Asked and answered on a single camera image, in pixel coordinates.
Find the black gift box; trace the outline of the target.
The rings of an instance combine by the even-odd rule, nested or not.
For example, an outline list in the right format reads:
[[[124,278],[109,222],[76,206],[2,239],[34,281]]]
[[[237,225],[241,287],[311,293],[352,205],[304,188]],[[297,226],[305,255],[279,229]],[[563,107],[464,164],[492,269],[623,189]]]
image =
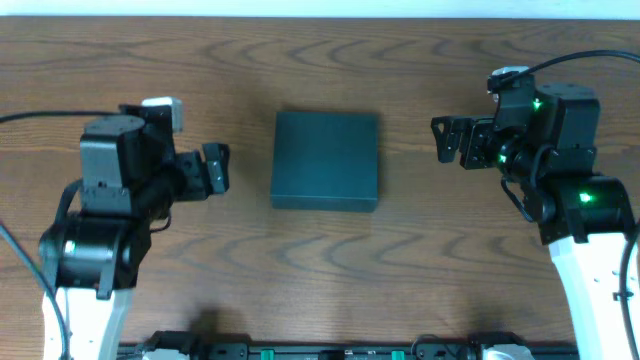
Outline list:
[[[378,159],[375,114],[279,112],[271,205],[371,213],[378,205]]]

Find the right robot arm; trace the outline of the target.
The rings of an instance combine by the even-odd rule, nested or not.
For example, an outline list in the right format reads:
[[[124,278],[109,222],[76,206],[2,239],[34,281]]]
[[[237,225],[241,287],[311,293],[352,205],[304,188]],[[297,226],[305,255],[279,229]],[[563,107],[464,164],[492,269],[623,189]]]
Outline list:
[[[594,170],[599,100],[589,88],[538,85],[525,73],[488,83],[494,114],[432,119],[439,162],[496,168],[502,189],[520,187],[507,195],[549,249],[581,358],[638,358],[639,223],[623,183]]]

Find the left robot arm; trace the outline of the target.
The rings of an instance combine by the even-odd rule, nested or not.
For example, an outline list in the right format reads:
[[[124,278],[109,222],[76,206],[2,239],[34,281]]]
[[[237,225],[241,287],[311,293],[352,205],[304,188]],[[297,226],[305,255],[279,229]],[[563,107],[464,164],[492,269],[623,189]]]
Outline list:
[[[229,188],[230,148],[208,143],[179,153],[182,111],[122,105],[87,123],[82,176],[69,184],[39,242],[47,359],[114,359],[138,271],[156,220],[176,202],[203,201]]]

